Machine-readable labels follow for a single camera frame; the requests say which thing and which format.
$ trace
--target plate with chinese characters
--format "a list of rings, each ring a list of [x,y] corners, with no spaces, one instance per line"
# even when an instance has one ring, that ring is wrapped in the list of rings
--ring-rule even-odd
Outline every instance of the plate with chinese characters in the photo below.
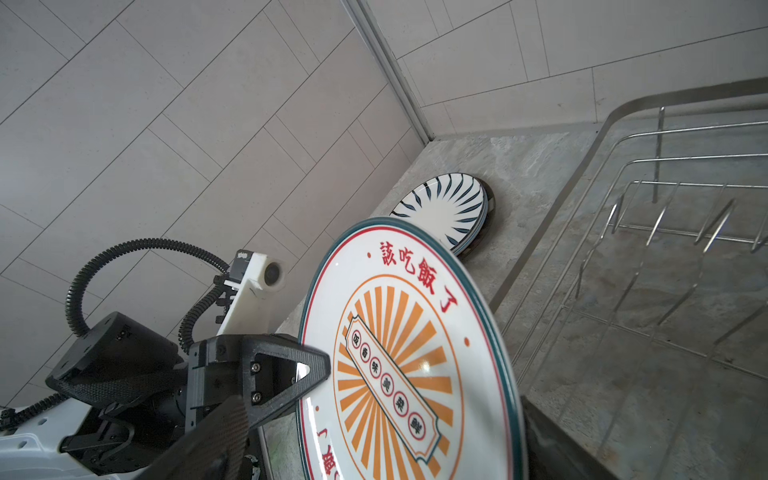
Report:
[[[501,335],[464,267],[416,225],[347,230],[314,277],[299,338],[331,357],[297,412],[307,478],[527,478]]]
[[[415,223],[459,255],[477,237],[487,214],[488,194],[478,178],[445,174],[411,190],[389,216]]]

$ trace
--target chinese character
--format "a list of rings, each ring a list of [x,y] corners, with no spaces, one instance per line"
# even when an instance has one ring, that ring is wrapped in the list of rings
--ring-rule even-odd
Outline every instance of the chinese character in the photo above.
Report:
[[[445,305],[443,305],[442,302],[440,302],[440,310],[442,310],[443,313],[448,311],[448,307],[451,306],[451,303],[458,305],[458,303],[456,303],[456,297],[453,296],[453,293],[451,293],[451,290],[448,290],[448,287],[446,287],[445,291],[448,292],[448,302],[446,302]]]
[[[416,417],[413,417],[411,419],[411,428],[414,432],[416,432],[416,435],[418,436],[422,432],[422,424],[419,422],[419,420]]]
[[[385,265],[397,265],[395,254],[392,253],[392,244],[390,242],[381,242],[382,260]]]
[[[399,252],[400,252],[400,261],[406,262],[406,272],[410,273],[411,275],[416,273],[416,267],[411,265],[411,255],[413,255],[413,252],[411,250],[408,250],[407,247],[404,250],[399,250]]]
[[[423,283],[425,287],[429,288],[429,292],[434,295],[435,291],[432,288],[432,282],[435,281],[435,269],[427,265],[426,258],[422,258],[422,262],[419,264],[419,282]]]
[[[333,453],[331,453],[331,445],[328,445],[328,453],[323,455],[323,466],[326,468],[326,475],[330,475],[331,470],[336,467],[336,460],[333,459]]]

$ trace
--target black chinese character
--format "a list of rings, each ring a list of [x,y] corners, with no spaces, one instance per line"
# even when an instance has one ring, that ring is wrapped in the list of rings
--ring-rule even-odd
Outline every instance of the black chinese character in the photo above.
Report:
[[[411,419],[411,428],[416,433],[416,435],[422,432],[422,424],[419,422],[419,420],[416,417],[413,417]]]

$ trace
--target dish rack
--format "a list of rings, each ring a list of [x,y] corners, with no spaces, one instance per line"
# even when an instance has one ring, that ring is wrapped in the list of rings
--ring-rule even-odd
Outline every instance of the dish rack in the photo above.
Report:
[[[541,261],[495,297],[521,394],[618,478],[768,468],[768,114],[667,117],[766,91],[617,109],[528,251]]]

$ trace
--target red circle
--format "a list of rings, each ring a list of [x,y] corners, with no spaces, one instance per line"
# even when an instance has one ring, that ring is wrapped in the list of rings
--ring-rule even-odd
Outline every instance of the red circle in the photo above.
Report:
[[[362,339],[362,337],[360,336],[360,331],[359,330],[355,330],[354,332],[352,332],[352,348],[354,348],[354,349],[357,348],[357,346],[355,346],[355,335],[357,335],[358,343],[360,341],[359,339]]]
[[[384,379],[389,379],[389,393],[387,393],[386,389],[384,388]],[[384,395],[386,396],[392,396],[392,394],[395,392],[395,383],[392,381],[392,376],[388,373],[385,373],[382,376],[382,392],[384,392]]]
[[[373,360],[375,360],[376,364],[379,366],[379,373],[374,373],[373,372]],[[379,357],[373,357],[371,359],[370,369],[371,369],[371,375],[373,375],[373,378],[378,379],[381,376],[381,374],[382,374],[382,361],[379,360]]]
[[[399,398],[401,398],[401,399],[403,399],[403,400],[405,400],[405,401],[406,401],[406,410],[405,410],[403,413],[400,413],[400,411],[399,411],[399,410],[398,410],[398,408],[397,408],[397,399],[398,399],[398,395],[400,395],[400,397],[399,397]],[[406,396],[405,396],[405,395],[404,395],[402,392],[397,392],[397,393],[395,394],[395,398],[394,398],[394,399],[392,399],[392,406],[394,406],[394,407],[395,407],[395,413],[397,413],[397,414],[398,414],[398,415],[400,415],[401,417],[404,417],[404,416],[408,415],[408,397],[406,397]]]
[[[367,349],[368,349],[368,359],[367,359],[367,360],[366,360],[366,359],[364,359],[364,358],[362,357],[362,351],[363,351],[363,349],[365,349],[365,348],[367,348]],[[370,346],[370,345],[368,345],[368,343],[363,343],[363,344],[360,346],[360,358],[362,359],[362,362],[363,362],[363,363],[368,363],[368,360],[371,360],[371,346]]]
[[[420,423],[421,423],[421,425],[422,425],[422,435],[421,435],[421,436],[418,436],[417,434],[415,434],[415,433],[413,432],[413,426],[411,426],[411,421],[412,421],[412,419],[413,419],[414,417],[419,417],[419,422],[420,422]],[[422,416],[421,416],[421,415],[419,415],[418,413],[414,412],[414,413],[412,413],[412,414],[411,414],[411,415],[408,417],[408,430],[409,430],[409,432],[411,432],[411,435],[413,435],[413,438],[414,438],[414,439],[416,439],[416,440],[421,440],[421,439],[423,439],[423,438],[424,438],[424,435],[426,435],[426,434],[427,434],[427,431],[426,431],[426,426],[424,425],[424,419],[422,418]]]

